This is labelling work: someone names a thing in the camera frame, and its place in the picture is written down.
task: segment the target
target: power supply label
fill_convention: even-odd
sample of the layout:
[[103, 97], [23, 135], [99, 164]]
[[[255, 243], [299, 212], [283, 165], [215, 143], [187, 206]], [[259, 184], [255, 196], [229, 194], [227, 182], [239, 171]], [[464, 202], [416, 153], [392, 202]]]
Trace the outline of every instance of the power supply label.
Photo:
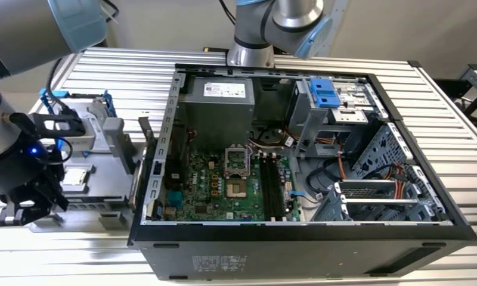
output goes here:
[[205, 83], [205, 97], [245, 98], [245, 85], [243, 83]]

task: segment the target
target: green circuit board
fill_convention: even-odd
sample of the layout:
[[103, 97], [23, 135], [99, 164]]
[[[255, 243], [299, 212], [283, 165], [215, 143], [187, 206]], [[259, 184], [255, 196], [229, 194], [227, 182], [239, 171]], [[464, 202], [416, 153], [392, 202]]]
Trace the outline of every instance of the green circuit board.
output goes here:
[[[287, 158], [277, 160], [277, 167], [280, 174], [289, 172]], [[257, 156], [251, 157], [249, 176], [245, 180], [224, 177], [224, 154], [192, 154], [187, 174], [181, 207], [175, 216], [167, 217], [168, 220], [265, 221]], [[285, 184], [281, 184], [280, 196], [284, 189]], [[293, 211], [285, 217], [288, 221], [299, 221], [297, 202], [292, 202]]]

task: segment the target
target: motherboard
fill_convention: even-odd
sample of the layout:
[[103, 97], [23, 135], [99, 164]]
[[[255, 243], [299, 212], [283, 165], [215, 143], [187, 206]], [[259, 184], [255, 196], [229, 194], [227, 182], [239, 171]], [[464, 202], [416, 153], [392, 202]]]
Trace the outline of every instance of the motherboard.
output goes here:
[[168, 192], [167, 220], [300, 221], [288, 158], [244, 150], [191, 154], [184, 188]]

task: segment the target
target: expansion slot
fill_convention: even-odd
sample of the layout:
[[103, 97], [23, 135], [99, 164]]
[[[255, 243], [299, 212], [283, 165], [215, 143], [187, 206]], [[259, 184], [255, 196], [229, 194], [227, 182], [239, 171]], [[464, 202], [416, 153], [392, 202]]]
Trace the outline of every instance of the expansion slot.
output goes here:
[[281, 181], [279, 178], [276, 158], [260, 158], [260, 178], [263, 190], [263, 207], [265, 220], [281, 220], [283, 218], [283, 195]]

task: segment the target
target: aluminum extrusion table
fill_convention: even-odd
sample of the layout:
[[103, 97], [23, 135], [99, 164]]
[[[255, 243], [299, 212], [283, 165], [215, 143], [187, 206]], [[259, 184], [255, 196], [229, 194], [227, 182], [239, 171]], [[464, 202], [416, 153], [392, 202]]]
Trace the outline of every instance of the aluminum extrusion table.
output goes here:
[[[149, 117], [155, 131], [161, 126], [175, 63], [223, 65], [225, 55], [213, 52], [92, 48], [84, 54], [71, 56], [64, 63], [55, 78], [55, 89], [83, 94], [99, 94], [108, 89], [117, 115], [125, 119], [125, 132], [131, 133], [133, 140], [140, 141], [139, 116]], [[433, 169], [477, 232], [477, 130], [424, 69], [411, 63], [341, 58], [301, 61], [289, 56], [276, 58], [276, 66], [281, 69], [376, 74]], [[0, 278], [0, 282], [17, 279], [24, 283], [60, 281], [88, 284], [95, 281], [108, 285], [131, 282], [155, 285], [159, 281], [151, 274], [141, 253], [125, 247], [127, 235], [127, 232], [32, 234], [24, 228], [0, 229], [0, 276], [5, 277]], [[196, 281], [191, 285], [412, 285], [413, 282], [417, 285], [477, 285], [477, 244], [400, 279]]]

